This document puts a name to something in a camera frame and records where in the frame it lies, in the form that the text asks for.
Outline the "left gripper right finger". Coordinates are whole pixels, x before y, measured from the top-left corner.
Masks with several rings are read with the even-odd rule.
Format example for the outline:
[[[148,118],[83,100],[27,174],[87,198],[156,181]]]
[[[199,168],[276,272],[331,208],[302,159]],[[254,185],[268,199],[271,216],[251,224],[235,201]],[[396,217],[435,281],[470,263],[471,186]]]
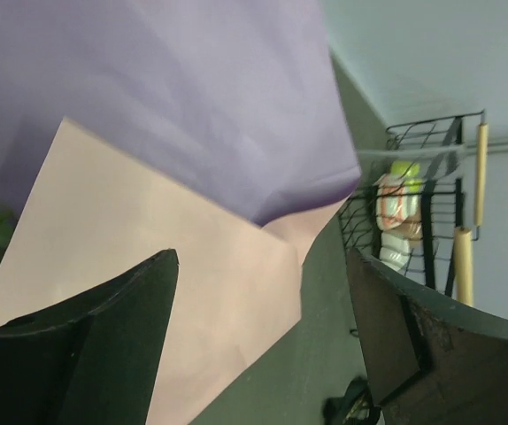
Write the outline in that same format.
[[[387,424],[508,424],[508,320],[351,249],[350,298]]]

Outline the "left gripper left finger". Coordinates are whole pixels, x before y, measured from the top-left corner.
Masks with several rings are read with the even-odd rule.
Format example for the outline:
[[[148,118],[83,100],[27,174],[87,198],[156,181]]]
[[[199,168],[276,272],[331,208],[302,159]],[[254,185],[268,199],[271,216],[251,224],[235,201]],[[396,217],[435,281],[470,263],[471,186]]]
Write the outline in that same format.
[[[179,274],[160,251],[0,327],[0,424],[143,424]]]

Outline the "black ribbon gold lettering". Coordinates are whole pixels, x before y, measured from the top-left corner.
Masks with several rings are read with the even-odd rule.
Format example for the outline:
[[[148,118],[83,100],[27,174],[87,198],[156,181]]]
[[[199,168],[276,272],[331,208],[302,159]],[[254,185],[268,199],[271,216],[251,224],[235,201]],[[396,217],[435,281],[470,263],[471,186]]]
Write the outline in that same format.
[[[377,424],[381,409],[373,403],[365,377],[357,376],[341,397],[327,398],[322,408],[325,425]]]

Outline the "pink wrapping paper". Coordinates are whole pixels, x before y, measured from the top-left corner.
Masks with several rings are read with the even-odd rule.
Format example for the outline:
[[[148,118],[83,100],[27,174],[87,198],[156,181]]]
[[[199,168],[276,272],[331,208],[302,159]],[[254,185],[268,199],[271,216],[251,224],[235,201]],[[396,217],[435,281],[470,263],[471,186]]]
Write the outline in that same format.
[[[317,1],[0,1],[0,327],[174,250],[143,424],[192,422],[300,321],[360,176]]]

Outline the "white flower-shaped cup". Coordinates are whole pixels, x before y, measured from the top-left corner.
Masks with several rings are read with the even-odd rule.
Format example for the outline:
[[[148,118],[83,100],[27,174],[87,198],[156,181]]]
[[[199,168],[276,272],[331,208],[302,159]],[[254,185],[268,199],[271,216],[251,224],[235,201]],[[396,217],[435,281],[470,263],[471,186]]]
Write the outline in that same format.
[[[389,230],[381,233],[379,259],[384,265],[399,272],[408,263],[410,253],[409,239],[402,232]]]

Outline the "brown ceramic pot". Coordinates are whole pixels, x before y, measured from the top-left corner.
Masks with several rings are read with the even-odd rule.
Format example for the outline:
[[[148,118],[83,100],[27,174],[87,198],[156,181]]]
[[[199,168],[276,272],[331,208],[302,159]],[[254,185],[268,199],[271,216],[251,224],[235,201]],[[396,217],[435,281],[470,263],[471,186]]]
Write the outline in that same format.
[[[403,238],[408,240],[410,245],[419,246],[423,239],[421,220],[406,220],[400,227]]]

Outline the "white red patterned bowl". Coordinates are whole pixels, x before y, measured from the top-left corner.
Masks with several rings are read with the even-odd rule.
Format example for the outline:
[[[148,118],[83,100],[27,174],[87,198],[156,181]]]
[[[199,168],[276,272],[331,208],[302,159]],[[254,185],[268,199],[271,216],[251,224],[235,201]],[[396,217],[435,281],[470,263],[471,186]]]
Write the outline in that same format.
[[[384,174],[376,185],[376,224],[380,230],[399,227],[419,210],[422,180]]]

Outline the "green square cup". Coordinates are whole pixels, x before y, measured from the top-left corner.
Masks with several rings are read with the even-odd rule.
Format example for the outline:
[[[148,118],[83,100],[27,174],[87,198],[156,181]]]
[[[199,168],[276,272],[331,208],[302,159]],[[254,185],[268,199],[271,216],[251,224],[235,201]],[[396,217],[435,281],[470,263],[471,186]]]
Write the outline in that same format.
[[[403,181],[403,185],[412,193],[420,191],[423,181],[419,177],[420,163],[409,160],[396,160],[390,166],[390,173]]]

